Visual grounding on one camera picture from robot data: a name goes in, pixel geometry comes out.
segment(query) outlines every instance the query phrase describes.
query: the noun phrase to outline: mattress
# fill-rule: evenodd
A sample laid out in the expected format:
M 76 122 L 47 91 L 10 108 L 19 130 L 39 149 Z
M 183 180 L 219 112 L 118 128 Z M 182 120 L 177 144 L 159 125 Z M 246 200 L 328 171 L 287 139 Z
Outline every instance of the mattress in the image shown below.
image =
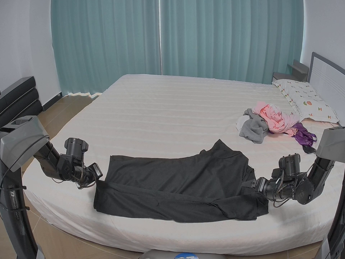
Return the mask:
M 69 121 L 52 140 L 59 153 L 64 141 L 89 143 L 85 165 L 97 162 L 104 177 L 110 155 L 181 158 L 210 149 L 221 139 L 242 151 L 256 177 L 270 178 L 283 155 L 300 153 L 301 171 L 315 155 L 306 154 L 294 138 L 268 134 L 262 144 L 239 137 L 236 120 L 244 110 L 265 101 L 292 112 L 273 85 L 160 75 L 125 75 Z M 331 123 L 303 121 L 321 139 Z M 177 223 L 131 219 L 97 212 L 95 187 L 78 190 L 74 183 L 54 183 L 34 160 L 23 176 L 25 193 L 54 226 L 81 238 L 132 251 L 150 249 L 260 255 L 310 244 L 330 229 L 342 186 L 344 164 L 336 163 L 321 196 L 307 205 L 269 203 L 269 214 L 255 221 L 226 220 Z

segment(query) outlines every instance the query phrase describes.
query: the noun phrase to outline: pink garment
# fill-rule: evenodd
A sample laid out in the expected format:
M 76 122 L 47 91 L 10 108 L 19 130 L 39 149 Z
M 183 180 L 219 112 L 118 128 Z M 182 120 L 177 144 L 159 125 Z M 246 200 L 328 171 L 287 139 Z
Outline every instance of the pink garment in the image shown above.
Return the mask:
M 289 136 L 294 136 L 297 132 L 292 126 L 299 122 L 300 117 L 296 114 L 283 113 L 279 107 L 258 101 L 252 108 L 253 113 L 260 115 L 267 123 L 268 129 L 274 133 L 285 132 Z

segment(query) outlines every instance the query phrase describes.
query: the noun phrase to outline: blue round logo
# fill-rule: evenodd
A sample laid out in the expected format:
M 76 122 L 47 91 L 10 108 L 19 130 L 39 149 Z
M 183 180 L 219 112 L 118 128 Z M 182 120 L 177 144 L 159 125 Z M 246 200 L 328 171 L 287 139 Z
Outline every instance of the blue round logo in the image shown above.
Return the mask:
M 193 253 L 180 253 L 175 257 L 175 259 L 199 259 L 195 254 Z

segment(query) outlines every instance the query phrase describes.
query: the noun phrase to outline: floor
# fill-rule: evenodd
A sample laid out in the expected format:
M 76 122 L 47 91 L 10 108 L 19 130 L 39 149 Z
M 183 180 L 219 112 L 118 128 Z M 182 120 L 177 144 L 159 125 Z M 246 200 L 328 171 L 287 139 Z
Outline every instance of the floor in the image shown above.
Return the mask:
M 38 115 L 50 138 L 62 129 L 84 107 L 95 98 L 89 96 L 66 96 Z M 26 170 L 32 162 L 31 158 L 22 167 Z M 90 242 L 70 235 L 52 225 L 30 204 L 26 198 L 26 205 L 30 207 L 28 217 L 37 243 L 43 249 L 46 259 L 137 259 L 141 253 L 112 248 Z M 229 259 L 312 259 L 321 242 L 307 246 L 260 256 L 228 256 Z M 7 236 L 2 221 L 0 221 L 0 259 L 15 259 L 16 255 Z

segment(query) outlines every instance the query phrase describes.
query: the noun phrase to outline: curtain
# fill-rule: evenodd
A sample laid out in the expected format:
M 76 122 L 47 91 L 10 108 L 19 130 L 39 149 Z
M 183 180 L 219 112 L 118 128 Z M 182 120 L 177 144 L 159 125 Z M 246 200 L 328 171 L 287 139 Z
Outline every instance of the curtain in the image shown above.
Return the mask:
M 303 0 L 160 0 L 162 73 L 269 84 L 300 60 Z
M 158 0 L 51 0 L 51 30 L 64 95 L 161 74 Z

